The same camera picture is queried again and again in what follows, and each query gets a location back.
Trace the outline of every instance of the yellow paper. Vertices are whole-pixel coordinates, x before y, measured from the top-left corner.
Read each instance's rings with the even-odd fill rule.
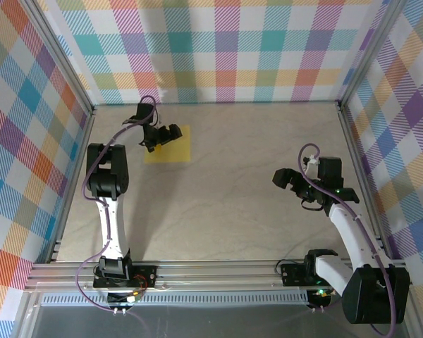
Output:
[[[146,149],[144,155],[144,163],[176,163],[191,161],[191,138],[190,126],[181,125],[182,137],[171,141],[164,146],[158,145],[155,150],[150,153]]]

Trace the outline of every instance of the plaid wall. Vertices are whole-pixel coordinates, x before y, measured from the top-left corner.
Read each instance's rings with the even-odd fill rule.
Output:
[[[127,104],[335,100],[388,0],[39,3],[92,100]]]
[[[423,0],[406,4],[350,117],[388,240],[423,308]]]
[[[0,337],[45,256],[85,121],[18,0],[0,0]]]

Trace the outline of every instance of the cable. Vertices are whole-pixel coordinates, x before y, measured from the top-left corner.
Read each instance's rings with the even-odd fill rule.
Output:
[[[102,250],[100,250],[98,253],[96,253],[95,255],[93,255],[93,256],[91,256],[91,257],[89,257],[89,258],[86,258],[84,261],[83,261],[83,263],[81,263],[80,264],[80,267],[77,269],[77,272],[75,273],[75,285],[77,286],[77,289],[78,289],[78,291],[85,297],[85,299],[87,300],[87,301],[89,301],[92,305],[94,305],[94,306],[96,306],[97,308],[100,308],[100,309],[102,309],[102,310],[104,310],[104,311],[108,311],[108,312],[112,312],[112,313],[114,313],[115,311],[114,310],[112,310],[111,308],[109,308],[109,307],[106,307],[106,306],[102,306],[102,305],[100,305],[100,304],[98,304],[98,303],[96,303],[95,301],[93,301],[90,297],[88,297],[87,295],[86,295],[86,293],[84,293],[84,291],[82,290],[82,288],[80,287],[80,283],[78,282],[78,277],[79,277],[79,274],[80,274],[80,271],[85,267],[85,265],[88,263],[88,262],[90,262],[90,261],[92,261],[93,259],[95,259],[95,258],[97,258],[97,257],[100,257],[105,251],[106,251],[106,249],[108,248],[108,246],[110,245],[110,241],[111,241],[111,224],[110,224],[110,215],[109,215],[109,211],[108,211],[108,204],[106,204],[106,202],[105,201],[102,201],[101,199],[99,199],[99,198],[94,198],[94,197],[88,197],[88,196],[86,196],[86,192],[85,192],[85,189],[86,189],[86,185],[87,185],[87,182],[88,182],[88,180],[90,179],[90,177],[91,177],[91,174],[92,174],[92,172],[94,171],[94,169],[99,165],[99,163],[100,163],[100,160],[104,157],[104,155],[106,154],[106,152],[108,151],[108,149],[109,149],[109,147],[118,139],[118,137],[119,136],[121,136],[124,132],[126,132],[127,130],[129,130],[129,129],[131,129],[131,128],[133,128],[133,127],[136,127],[136,126],[138,126],[138,125],[143,125],[144,123],[146,123],[153,115],[154,115],[154,110],[155,110],[155,106],[156,106],[156,101],[155,101],[155,99],[154,99],[154,97],[153,96],[150,96],[150,95],[146,95],[146,96],[143,96],[142,98],[141,98],[141,100],[140,100],[140,103],[142,103],[143,101],[144,101],[144,99],[151,99],[152,101],[153,101],[153,103],[154,103],[154,108],[152,109],[152,111],[151,111],[151,113],[146,117],[146,118],[143,118],[142,120],[139,120],[139,121],[137,121],[136,123],[132,123],[132,124],[129,124],[128,126],[126,126],[126,127],[124,127],[124,128],[122,128],[121,130],[119,130],[110,140],[109,140],[109,142],[105,145],[105,147],[102,149],[102,151],[100,152],[100,154],[98,155],[98,157],[96,158],[96,160],[94,161],[94,163],[91,165],[91,168],[89,168],[89,170],[87,171],[87,173],[86,173],[86,176],[85,176],[85,179],[83,180],[83,183],[82,183],[82,194],[83,194],[83,197],[85,198],[85,199],[87,199],[88,201],[95,201],[95,202],[97,202],[97,203],[100,203],[103,207],[104,207],[104,210],[105,210],[105,218],[106,218],[106,243],[105,243],[105,245],[104,245],[104,247],[102,248]],[[131,312],[123,312],[123,311],[121,311],[121,310],[119,310],[119,311],[117,311],[117,312],[120,312],[120,313],[129,313],[129,314],[131,314],[133,317],[135,317],[135,318],[137,318],[141,323],[142,323],[142,325],[145,327],[145,329],[146,329],[146,331],[148,331],[149,332],[149,328],[147,327],[147,325],[146,325],[146,323],[142,320],[142,318],[140,317],[140,316],[138,316],[136,313],[131,313]]]
[[[278,261],[277,261],[277,263],[276,263],[276,266],[274,267],[274,272],[276,273],[276,274],[278,274],[279,276],[282,276],[282,274],[281,273],[279,273],[279,271],[277,271],[277,267],[279,267],[279,264],[281,263],[281,262],[291,262],[291,263],[294,263],[294,264],[299,264],[298,262],[295,262],[295,261],[292,261],[292,260],[290,260],[290,259],[279,259]]]
[[[321,211],[321,210],[323,210],[323,209],[324,209],[324,207],[323,207],[323,206],[321,206],[321,208],[309,208],[308,206],[304,206],[304,202],[305,202],[305,199],[303,199],[303,200],[301,201],[301,206],[302,206],[302,208],[303,208],[303,209],[305,209],[305,210],[308,210],[308,211]]]
[[[130,297],[130,296],[135,296],[135,292],[136,292],[136,294],[138,294],[139,292],[141,293],[141,298],[144,296],[144,292],[147,290],[147,288],[148,288],[148,284],[147,284],[147,280],[146,280],[146,277],[144,277],[143,275],[136,275],[136,276],[134,276],[134,279],[135,278],[139,278],[139,279],[142,279],[143,281],[144,281],[144,283],[145,283],[145,287],[144,288],[140,288],[139,290],[133,290],[132,292],[129,292],[128,294],[126,294],[125,296],[122,296],[121,298],[119,298],[119,299],[115,299],[114,301],[113,301],[113,303],[119,303],[120,301],[123,301],[124,299],[127,299],[128,297]]]
[[[390,302],[390,314],[391,314],[390,315],[390,317],[391,317],[390,329],[388,330],[387,334],[383,335],[373,325],[372,325],[372,328],[381,337],[391,338],[394,335],[395,328],[396,328],[396,308],[395,308],[395,299],[393,297],[393,290],[392,290],[390,280],[388,278],[387,271],[386,271],[381,259],[379,258],[379,254],[377,253],[376,248],[374,247],[371,239],[369,238],[367,230],[365,229],[363,223],[358,218],[358,216],[354,212],[354,210],[344,200],[342,200],[340,197],[338,197],[335,194],[332,194],[331,192],[328,192],[327,190],[321,188],[320,186],[315,184],[311,179],[309,179],[306,176],[304,169],[302,168],[301,157],[302,157],[302,153],[304,152],[304,150],[308,146],[313,146],[317,150],[317,154],[315,155],[315,157],[318,157],[318,155],[320,154],[319,147],[316,144],[313,144],[313,143],[307,143],[301,148],[301,150],[299,151],[299,154],[298,154],[298,167],[299,167],[301,175],[304,177],[304,179],[307,181],[307,183],[309,183],[312,187],[314,187],[319,192],[322,192],[323,194],[330,196],[332,199],[335,199],[339,204],[341,204],[349,212],[349,214],[351,214],[352,218],[355,220],[355,222],[359,226],[360,230],[362,231],[362,234],[364,235],[364,238],[367,241],[370,250],[372,251],[373,257],[374,257],[376,263],[378,264],[379,268],[381,269],[382,275],[384,277],[384,281],[386,282],[388,300]]]
[[[155,109],[155,113],[157,114],[157,120],[155,121],[155,123],[153,125],[157,125],[158,124],[158,110],[156,108],[156,106],[154,106]]]

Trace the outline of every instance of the table surface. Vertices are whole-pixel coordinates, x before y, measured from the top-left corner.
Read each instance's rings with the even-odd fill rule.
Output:
[[[108,142],[134,112],[99,107],[90,142]],[[294,193],[271,182],[277,169],[296,169],[301,146],[314,142],[322,156],[341,157],[345,186],[362,200],[333,104],[166,105],[159,112],[166,125],[189,126],[183,146],[190,161],[146,164],[140,135],[122,140],[130,173],[125,233],[134,261],[302,258],[309,249],[348,257],[323,211],[301,209]],[[84,177],[85,163],[59,261],[82,261],[103,245],[96,204],[81,195]],[[361,207],[366,216],[363,201]]]

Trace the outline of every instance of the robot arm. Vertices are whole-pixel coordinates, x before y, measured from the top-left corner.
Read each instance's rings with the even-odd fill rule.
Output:
[[[306,175],[316,173],[318,179],[312,179],[317,186],[337,194],[361,218],[359,199],[351,188],[343,187],[341,176],[341,159],[321,157],[319,161],[311,158],[304,159],[307,164]],[[291,190],[302,199],[302,203],[316,201],[324,209],[325,214],[336,226],[345,244],[352,267],[348,267],[332,250],[311,250],[305,256],[308,277],[318,276],[328,282],[342,297],[343,312],[352,324],[356,323],[389,323],[390,308],[386,284],[374,258],[374,254],[367,243],[361,228],[351,214],[329,195],[315,189],[304,179],[302,174],[293,169],[277,170],[273,183],[285,189],[291,184]],[[410,277],[404,268],[396,268],[378,245],[372,229],[362,224],[367,231],[369,241],[373,244],[380,261],[388,273],[393,289],[396,305],[397,323],[404,318]]]
[[[159,122],[158,112],[155,123],[153,116],[148,118],[152,114],[152,110],[154,110],[153,105],[139,103],[136,115],[123,122],[123,127],[125,127],[128,124],[146,120],[144,124],[137,126],[135,129],[138,131],[137,135],[139,137],[141,137],[141,134],[144,135],[140,146],[145,146],[148,152],[153,152],[159,144],[164,145],[182,136],[182,132],[177,125],[172,124],[168,128],[166,126],[157,127]],[[130,135],[132,135],[131,137],[136,137],[134,133],[130,133]],[[103,149],[103,144],[93,143],[88,146],[87,172]],[[97,202],[104,246],[108,242],[106,209],[108,209],[110,222],[111,239],[99,259],[99,266],[94,272],[96,276],[121,281],[131,281],[135,276],[136,272],[133,268],[130,249],[125,238],[123,222],[123,200],[128,184],[129,175],[125,146],[114,144],[108,148],[108,151],[100,160],[99,165],[92,171],[87,181],[87,188],[91,191],[92,196],[104,202],[104,204]]]

